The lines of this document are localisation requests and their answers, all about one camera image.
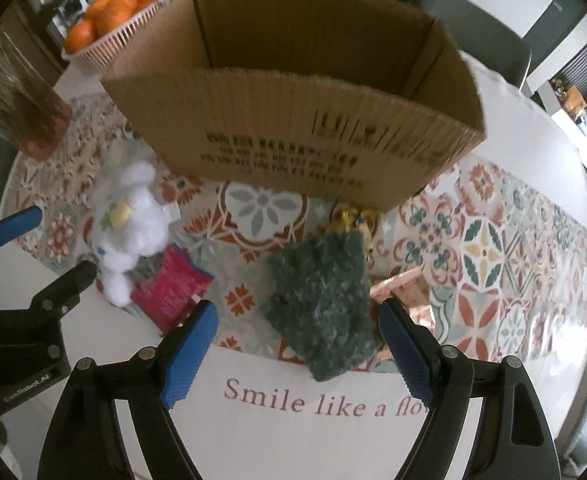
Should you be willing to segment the dark green fuzzy cloth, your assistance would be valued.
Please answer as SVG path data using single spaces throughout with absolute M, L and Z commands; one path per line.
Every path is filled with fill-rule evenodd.
M 364 237 L 331 232 L 266 260 L 275 289 L 261 312 L 317 382 L 353 370 L 379 347 Z

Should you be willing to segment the brown cardboard box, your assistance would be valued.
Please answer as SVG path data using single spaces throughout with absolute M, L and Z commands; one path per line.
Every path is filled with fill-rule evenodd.
M 399 0 L 171 0 L 103 85 L 177 174 L 381 211 L 487 136 L 452 37 Z

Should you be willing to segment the dark chair right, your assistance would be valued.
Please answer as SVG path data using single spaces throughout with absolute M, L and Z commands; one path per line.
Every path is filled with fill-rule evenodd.
M 513 29 L 469 0 L 411 0 L 441 21 L 458 47 L 521 90 L 532 53 Z

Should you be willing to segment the white plush toy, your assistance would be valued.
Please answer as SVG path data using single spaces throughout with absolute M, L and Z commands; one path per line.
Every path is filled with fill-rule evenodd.
M 141 258 L 163 252 L 170 226 L 181 219 L 175 202 L 161 204 L 150 187 L 157 171 L 147 160 L 134 160 L 109 180 L 93 211 L 90 247 L 108 302 L 118 308 L 131 303 L 129 273 Z

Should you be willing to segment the red snack packet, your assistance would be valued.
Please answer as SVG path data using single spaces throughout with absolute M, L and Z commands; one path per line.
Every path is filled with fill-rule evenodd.
M 186 250 L 170 244 L 160 255 L 159 266 L 135 278 L 131 298 L 165 334 L 187 320 L 212 282 L 213 276 Z

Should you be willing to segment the white floral tablecloth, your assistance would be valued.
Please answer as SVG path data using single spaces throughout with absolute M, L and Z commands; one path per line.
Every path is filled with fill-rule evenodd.
M 420 268 L 435 336 L 472 359 L 519 356 L 558 432 L 587 356 L 587 180 L 578 154 L 540 107 L 478 62 L 487 141 L 418 196 L 371 222 L 374 280 Z M 3 214 L 39 206 L 16 263 L 47 274 L 88 254 L 100 164 L 137 134 L 100 85 L 62 78 L 74 121 L 46 162 L 18 156 Z M 426 412 L 393 365 L 366 362 L 315 382 L 261 313 L 268 259 L 322 233 L 342 206 L 237 182 L 157 171 L 177 203 L 176 240 L 213 275 L 219 331 L 176 427 L 208 479 L 390 479 Z

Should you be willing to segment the glass vase dried plants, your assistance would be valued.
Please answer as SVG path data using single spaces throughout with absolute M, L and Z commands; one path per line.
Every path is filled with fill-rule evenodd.
M 64 140 L 71 118 L 70 105 L 0 30 L 0 137 L 44 162 Z

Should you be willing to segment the white basket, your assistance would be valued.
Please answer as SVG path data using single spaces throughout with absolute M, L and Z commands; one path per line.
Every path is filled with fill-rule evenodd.
M 92 44 L 88 44 L 77 52 L 69 53 L 62 49 L 62 58 L 71 64 L 76 64 L 82 70 L 107 70 L 117 53 L 122 51 L 132 37 L 159 12 L 161 6 L 168 4 L 170 0 L 152 0 L 143 6 L 141 10 L 132 15 L 130 20 L 123 22 L 111 32 L 97 38 Z

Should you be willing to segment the white shoe shelf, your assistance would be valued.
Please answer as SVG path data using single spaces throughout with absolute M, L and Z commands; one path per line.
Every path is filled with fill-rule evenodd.
M 43 0 L 52 10 L 53 24 L 62 36 L 82 18 L 94 1 L 96 0 Z

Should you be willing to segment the pink wrapped packet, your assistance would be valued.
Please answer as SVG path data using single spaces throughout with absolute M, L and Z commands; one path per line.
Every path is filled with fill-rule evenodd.
M 430 287 L 423 277 L 422 268 L 414 268 L 395 274 L 371 286 L 369 296 L 376 304 L 394 298 L 403 304 L 412 320 L 433 332 L 435 315 L 430 302 Z

